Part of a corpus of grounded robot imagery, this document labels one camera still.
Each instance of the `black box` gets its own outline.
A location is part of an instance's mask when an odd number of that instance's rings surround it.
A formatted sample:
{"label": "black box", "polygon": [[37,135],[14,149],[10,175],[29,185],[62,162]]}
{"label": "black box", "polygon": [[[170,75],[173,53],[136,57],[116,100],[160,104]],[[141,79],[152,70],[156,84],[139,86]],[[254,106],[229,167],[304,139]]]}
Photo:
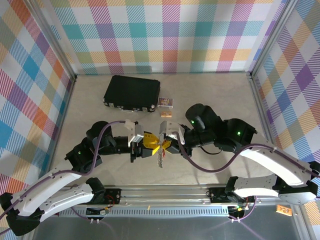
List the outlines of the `black box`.
{"label": "black box", "polygon": [[129,111],[154,112],[160,92],[158,80],[114,75],[103,97],[104,105]]}

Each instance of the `colorful plaid backdrop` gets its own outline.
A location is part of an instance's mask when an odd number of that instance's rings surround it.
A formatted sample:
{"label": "colorful plaid backdrop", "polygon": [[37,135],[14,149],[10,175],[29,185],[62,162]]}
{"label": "colorful plaid backdrop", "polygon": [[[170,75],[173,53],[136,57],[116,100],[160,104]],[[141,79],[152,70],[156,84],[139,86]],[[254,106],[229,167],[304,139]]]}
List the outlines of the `colorful plaid backdrop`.
{"label": "colorful plaid backdrop", "polygon": [[[0,29],[1,195],[46,170],[71,81],[23,0],[1,0]],[[3,218],[0,232],[7,227]]]}
{"label": "colorful plaid backdrop", "polygon": [[258,50],[256,40],[266,34],[268,26],[261,29],[271,6],[284,5],[281,0],[37,1],[79,74],[243,71]]}
{"label": "colorful plaid backdrop", "polygon": [[274,29],[274,27],[276,25],[276,22],[277,22],[280,14],[283,11],[283,9],[284,9],[284,7],[285,7],[287,2],[288,2],[288,0],[281,0],[281,3],[279,5],[278,9],[276,10],[276,13],[273,16],[272,21],[271,21],[267,31],[264,34],[264,37],[263,37],[263,39],[262,39],[262,41],[261,41],[261,43],[259,45],[259,48],[258,48],[258,50],[256,51],[256,53],[255,53],[255,55],[253,57],[253,61],[251,62],[250,67],[248,69],[249,72],[252,72],[253,68],[255,67],[255,64],[256,64],[256,62],[257,62],[262,50],[264,49],[264,47],[266,45],[266,42],[267,42],[272,30]]}
{"label": "colorful plaid backdrop", "polygon": [[[256,83],[276,144],[303,161],[320,162],[319,0],[299,1]],[[320,196],[320,180],[315,182]],[[318,236],[319,203],[306,204]]]}

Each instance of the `purple cable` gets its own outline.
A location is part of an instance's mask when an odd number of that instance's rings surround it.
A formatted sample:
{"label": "purple cable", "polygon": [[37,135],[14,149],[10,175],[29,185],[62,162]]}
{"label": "purple cable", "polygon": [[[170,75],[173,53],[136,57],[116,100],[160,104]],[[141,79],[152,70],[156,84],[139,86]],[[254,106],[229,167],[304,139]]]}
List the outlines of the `purple cable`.
{"label": "purple cable", "polygon": [[6,233],[9,232],[10,230],[11,230],[11,228],[9,227],[9,228],[7,228],[6,230],[0,232],[0,235],[6,234]]}
{"label": "purple cable", "polygon": [[[67,173],[70,173],[70,174],[78,174],[78,175],[81,175],[81,176],[88,176],[90,175],[94,168],[95,168],[95,165],[96,165],[96,162],[97,162],[97,157],[98,157],[98,151],[99,151],[99,145],[100,145],[100,142],[101,142],[101,139],[102,139],[102,136],[105,132],[105,130],[110,127],[111,125],[113,124],[124,124],[126,121],[112,121],[110,123],[108,123],[107,125],[105,125],[101,132],[99,133],[99,136],[98,136],[98,139],[97,139],[97,144],[96,144],[96,148],[94,150],[94,154],[93,154],[93,161],[92,161],[92,165],[91,165],[91,169],[87,172],[87,173],[81,173],[81,172],[78,172],[78,171],[72,171],[72,170],[62,170],[62,171],[58,171],[54,174],[52,174],[52,176],[47,176],[46,178],[42,179],[41,181],[37,182],[36,184],[34,184],[33,186],[31,186],[27,191],[25,191],[24,194],[22,194],[20,196],[20,199],[24,199],[31,191],[33,191],[35,188],[37,188],[39,185],[43,184],[44,182],[48,181],[49,179],[51,179],[52,177],[55,177],[57,175],[60,175],[60,174],[67,174]],[[19,203],[19,200],[16,200],[14,203],[12,203],[12,205],[10,207],[8,207],[1,215],[0,215],[0,220],[12,209],[14,208],[17,204]],[[0,236],[5,234],[7,231],[9,231],[10,228],[6,229],[5,231],[3,232],[0,232]]]}
{"label": "purple cable", "polygon": [[243,219],[246,219],[247,217],[249,217],[250,216],[250,214],[252,214],[252,212],[254,211],[254,209],[255,209],[255,207],[256,207],[256,203],[257,203],[257,197],[255,197],[254,198],[254,203],[253,203],[253,205],[252,205],[252,208],[250,209],[250,211],[247,213],[247,215],[245,215],[245,216],[243,216],[243,217],[241,217],[241,218],[236,218],[236,217],[234,217],[234,216],[231,216],[230,215],[230,217],[231,218],[233,218],[233,219],[235,219],[235,220],[243,220]]}
{"label": "purple cable", "polygon": [[281,157],[283,157],[284,159],[288,160],[290,163],[292,163],[293,165],[297,166],[299,169],[301,169],[302,171],[305,171],[306,173],[312,175],[313,177],[315,178],[320,178],[319,175],[317,175],[316,173],[306,169],[304,166],[300,165],[299,163],[297,163],[295,160],[291,159],[290,157],[288,157],[287,155],[283,154],[282,152],[280,152],[279,150],[276,150],[274,149],[273,147],[271,146],[267,146],[267,145],[264,145],[264,144],[259,144],[259,143],[254,143],[254,144],[249,144],[247,146],[244,146],[243,148],[240,149],[240,151],[236,152],[234,154],[234,156],[222,167],[220,167],[219,169],[216,169],[216,170],[211,170],[211,169],[206,169],[206,168],[203,168],[201,166],[199,166],[198,164],[196,164],[189,156],[188,154],[186,153],[182,143],[181,143],[181,140],[180,140],[180,136],[179,136],[179,133],[177,131],[174,131],[173,134],[176,134],[177,138],[178,138],[178,145],[179,145],[179,148],[183,154],[183,156],[188,160],[189,163],[192,164],[192,166],[194,166],[195,168],[199,169],[200,171],[203,171],[203,172],[206,172],[206,173],[212,173],[212,174],[217,174],[217,173],[221,173],[222,171],[224,171],[225,169],[227,169],[227,167],[229,167],[233,161],[239,156],[239,154],[241,152],[243,152],[244,150],[247,150],[247,149],[250,149],[250,148],[253,148],[253,147],[260,147],[260,148],[263,148],[263,149],[268,149],[270,151],[273,151],[275,152],[276,154],[280,155]]}
{"label": "purple cable", "polygon": [[[91,222],[91,220],[88,219],[87,217],[82,216],[82,215],[80,215],[79,213],[77,213],[77,211],[74,209],[73,206],[70,207],[70,208],[71,208],[71,210],[74,212],[74,214],[77,215],[79,218]],[[104,222],[104,221],[101,220],[101,221],[99,221],[99,223],[106,225],[108,228],[110,228],[112,234],[113,234],[114,236],[116,235],[115,230],[113,230],[113,228],[112,228],[107,222]]]}

